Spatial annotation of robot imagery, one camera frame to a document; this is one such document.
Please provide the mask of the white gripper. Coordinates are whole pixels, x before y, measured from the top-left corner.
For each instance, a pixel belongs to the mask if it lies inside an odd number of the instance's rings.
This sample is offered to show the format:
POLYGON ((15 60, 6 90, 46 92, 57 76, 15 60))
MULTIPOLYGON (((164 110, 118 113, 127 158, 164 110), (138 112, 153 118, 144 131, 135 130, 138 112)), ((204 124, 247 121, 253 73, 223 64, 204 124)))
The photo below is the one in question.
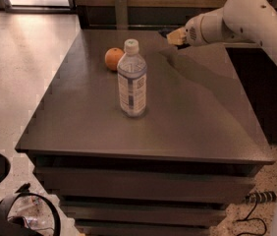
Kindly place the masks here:
POLYGON ((203 14, 189 19, 185 28, 179 28, 171 31, 166 35, 168 43, 173 45, 183 45, 187 42, 190 46, 203 46, 206 45, 202 30, 201 23, 204 18, 203 14))

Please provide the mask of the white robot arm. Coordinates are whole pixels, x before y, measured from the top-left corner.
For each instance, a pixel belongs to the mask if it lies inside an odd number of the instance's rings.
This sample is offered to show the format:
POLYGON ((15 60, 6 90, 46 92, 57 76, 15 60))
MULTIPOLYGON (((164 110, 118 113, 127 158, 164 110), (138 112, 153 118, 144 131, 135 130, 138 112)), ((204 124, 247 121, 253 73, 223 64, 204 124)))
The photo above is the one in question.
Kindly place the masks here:
MULTIPOLYGON (((191 18, 166 38, 176 46, 251 41, 277 67, 277 12, 267 0, 227 0, 222 8, 191 18)), ((277 205, 270 236, 277 236, 277 205)))

